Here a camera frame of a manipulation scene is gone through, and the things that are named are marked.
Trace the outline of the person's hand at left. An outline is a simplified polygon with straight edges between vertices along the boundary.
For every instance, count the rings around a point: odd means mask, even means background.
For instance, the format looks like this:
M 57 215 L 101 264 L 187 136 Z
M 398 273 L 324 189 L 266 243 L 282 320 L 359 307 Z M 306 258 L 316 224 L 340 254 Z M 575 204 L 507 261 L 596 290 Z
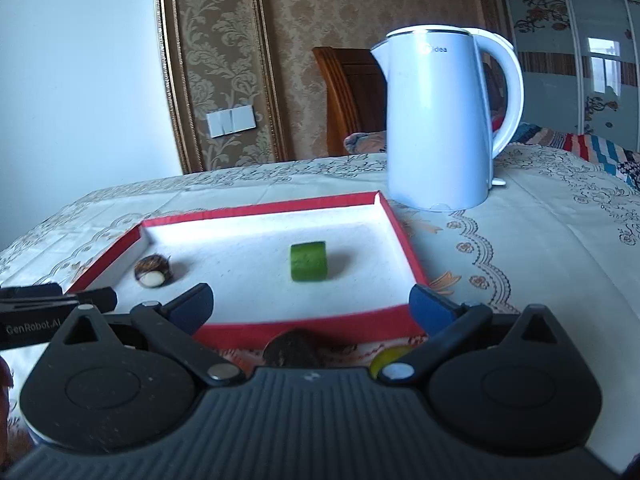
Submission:
M 6 431 L 10 412 L 9 391 L 13 388 L 13 376 L 9 365 L 0 358 L 0 422 L 1 430 Z

